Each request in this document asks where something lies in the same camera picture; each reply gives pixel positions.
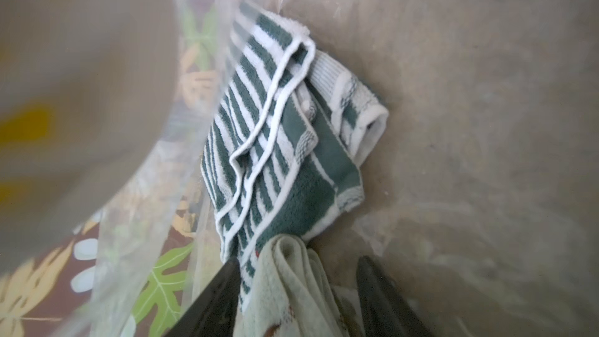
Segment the green white striped towel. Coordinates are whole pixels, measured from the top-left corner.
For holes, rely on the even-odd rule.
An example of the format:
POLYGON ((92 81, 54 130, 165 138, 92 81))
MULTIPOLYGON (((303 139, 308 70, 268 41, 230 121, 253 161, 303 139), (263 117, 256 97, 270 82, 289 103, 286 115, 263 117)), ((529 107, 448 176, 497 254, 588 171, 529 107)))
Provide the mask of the green white striped towel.
POLYGON ((240 307, 272 237, 304 241, 365 198, 360 167, 385 132, 388 109, 309 29, 240 3, 219 103, 201 163, 223 261, 240 264, 240 307))

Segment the pale green towel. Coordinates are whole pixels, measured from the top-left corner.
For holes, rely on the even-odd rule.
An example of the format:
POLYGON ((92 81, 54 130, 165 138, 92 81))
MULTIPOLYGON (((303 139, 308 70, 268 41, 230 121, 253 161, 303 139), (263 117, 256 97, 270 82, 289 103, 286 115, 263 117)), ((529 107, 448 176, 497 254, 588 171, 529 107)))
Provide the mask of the pale green towel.
POLYGON ((235 336, 362 336, 357 307, 338 297, 320 257, 300 238, 266 243, 235 336))

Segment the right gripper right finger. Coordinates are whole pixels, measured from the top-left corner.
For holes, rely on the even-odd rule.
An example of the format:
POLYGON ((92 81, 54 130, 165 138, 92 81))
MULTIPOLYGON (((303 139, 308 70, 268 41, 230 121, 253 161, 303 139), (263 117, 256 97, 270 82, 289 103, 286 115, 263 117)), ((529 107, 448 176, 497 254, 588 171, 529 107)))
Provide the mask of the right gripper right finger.
POLYGON ((357 290, 366 336, 433 336, 371 257, 358 260, 357 290))

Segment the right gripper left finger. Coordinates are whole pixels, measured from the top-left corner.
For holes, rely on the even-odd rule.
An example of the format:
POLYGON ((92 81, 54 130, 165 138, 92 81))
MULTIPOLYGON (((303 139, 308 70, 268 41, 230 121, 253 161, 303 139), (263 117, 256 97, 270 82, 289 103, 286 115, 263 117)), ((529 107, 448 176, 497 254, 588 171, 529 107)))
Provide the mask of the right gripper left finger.
POLYGON ((233 336, 240 283, 240 264, 233 257, 223 265, 166 336, 233 336))

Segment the clear plastic vacuum bag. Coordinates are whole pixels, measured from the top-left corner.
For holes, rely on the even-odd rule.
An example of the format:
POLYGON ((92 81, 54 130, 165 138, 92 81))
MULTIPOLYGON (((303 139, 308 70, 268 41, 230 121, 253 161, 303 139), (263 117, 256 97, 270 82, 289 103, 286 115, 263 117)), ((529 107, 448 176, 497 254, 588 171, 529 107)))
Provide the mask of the clear plastic vacuum bag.
MULTIPOLYGON (((1 0, 1 334, 133 336, 242 0, 1 0)), ((280 9, 284 0, 257 0, 280 9)))

